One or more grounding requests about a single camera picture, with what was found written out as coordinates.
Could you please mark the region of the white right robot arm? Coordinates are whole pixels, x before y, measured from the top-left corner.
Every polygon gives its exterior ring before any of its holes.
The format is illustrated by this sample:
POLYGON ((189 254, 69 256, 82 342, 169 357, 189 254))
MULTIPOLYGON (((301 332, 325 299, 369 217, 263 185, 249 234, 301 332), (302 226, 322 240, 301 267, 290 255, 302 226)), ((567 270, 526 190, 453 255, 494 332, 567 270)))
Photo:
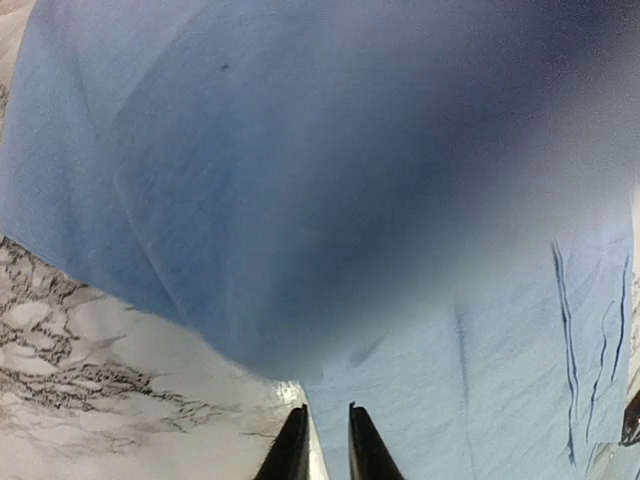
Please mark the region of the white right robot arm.
POLYGON ((639 442, 640 438, 640 391, 625 408, 620 444, 625 447, 639 442))

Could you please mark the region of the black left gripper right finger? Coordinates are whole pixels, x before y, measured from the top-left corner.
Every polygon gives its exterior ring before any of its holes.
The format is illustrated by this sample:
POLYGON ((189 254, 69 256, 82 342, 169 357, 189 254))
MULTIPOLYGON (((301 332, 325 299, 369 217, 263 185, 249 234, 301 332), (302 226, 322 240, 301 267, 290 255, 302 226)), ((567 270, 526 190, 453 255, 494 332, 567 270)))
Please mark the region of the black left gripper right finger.
POLYGON ((351 402, 348 419, 350 479, 403 480, 368 411, 351 402))

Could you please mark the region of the light blue long sleeve shirt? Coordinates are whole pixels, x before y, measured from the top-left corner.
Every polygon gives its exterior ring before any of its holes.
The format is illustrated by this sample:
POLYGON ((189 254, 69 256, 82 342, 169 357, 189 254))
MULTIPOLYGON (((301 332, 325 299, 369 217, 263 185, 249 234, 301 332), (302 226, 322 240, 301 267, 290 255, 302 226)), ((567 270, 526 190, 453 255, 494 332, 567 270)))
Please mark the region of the light blue long sleeve shirt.
POLYGON ((5 334, 5 473, 584 479, 623 428, 635 1, 37 1, 1 231, 88 286, 5 334))

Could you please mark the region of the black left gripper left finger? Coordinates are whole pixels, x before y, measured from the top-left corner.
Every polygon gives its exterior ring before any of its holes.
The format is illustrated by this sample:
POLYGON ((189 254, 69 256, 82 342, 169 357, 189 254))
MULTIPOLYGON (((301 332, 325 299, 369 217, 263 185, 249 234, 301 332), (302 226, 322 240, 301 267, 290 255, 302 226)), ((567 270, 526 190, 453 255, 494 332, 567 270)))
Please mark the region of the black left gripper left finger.
POLYGON ((286 418, 255 480, 309 479, 309 411, 295 407, 286 418))

